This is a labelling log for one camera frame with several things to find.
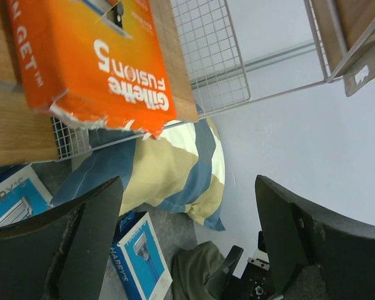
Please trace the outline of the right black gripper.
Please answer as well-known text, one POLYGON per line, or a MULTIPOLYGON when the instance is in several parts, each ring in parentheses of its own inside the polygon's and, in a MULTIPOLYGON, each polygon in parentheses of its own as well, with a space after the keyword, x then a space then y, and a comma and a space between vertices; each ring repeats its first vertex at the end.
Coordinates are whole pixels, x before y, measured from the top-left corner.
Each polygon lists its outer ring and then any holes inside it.
POLYGON ((212 297, 221 297, 224 292, 224 298, 229 300, 272 299, 275 289, 263 232, 259 231, 257 249, 247 259, 243 274, 238 278, 232 275, 243 251, 243 248, 233 246, 218 269, 206 279, 204 286, 212 297))

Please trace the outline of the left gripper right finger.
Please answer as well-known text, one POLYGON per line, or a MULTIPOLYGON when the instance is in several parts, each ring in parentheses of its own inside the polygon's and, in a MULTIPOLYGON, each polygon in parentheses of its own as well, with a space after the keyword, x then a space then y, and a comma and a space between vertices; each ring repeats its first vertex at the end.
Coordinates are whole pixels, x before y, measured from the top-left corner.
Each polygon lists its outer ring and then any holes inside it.
POLYGON ((375 299, 375 226, 307 200, 272 179, 255 180, 274 288, 288 290, 318 266, 331 299, 375 299))

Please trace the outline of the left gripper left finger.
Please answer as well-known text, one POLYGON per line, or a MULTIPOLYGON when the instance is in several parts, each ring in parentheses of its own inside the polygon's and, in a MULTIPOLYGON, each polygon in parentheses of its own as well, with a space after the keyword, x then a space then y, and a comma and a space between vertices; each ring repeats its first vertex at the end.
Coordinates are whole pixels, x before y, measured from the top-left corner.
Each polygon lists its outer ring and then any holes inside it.
POLYGON ((0 228, 0 299, 98 299, 123 200, 112 178, 0 228))

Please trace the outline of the orange Gillette Fusion box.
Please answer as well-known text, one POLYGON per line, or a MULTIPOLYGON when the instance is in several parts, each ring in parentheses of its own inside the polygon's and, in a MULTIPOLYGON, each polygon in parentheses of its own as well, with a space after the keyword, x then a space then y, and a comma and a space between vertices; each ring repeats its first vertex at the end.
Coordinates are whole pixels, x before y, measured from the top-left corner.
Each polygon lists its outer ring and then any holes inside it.
POLYGON ((148 1, 8 1, 29 108, 152 136, 177 118, 148 1))

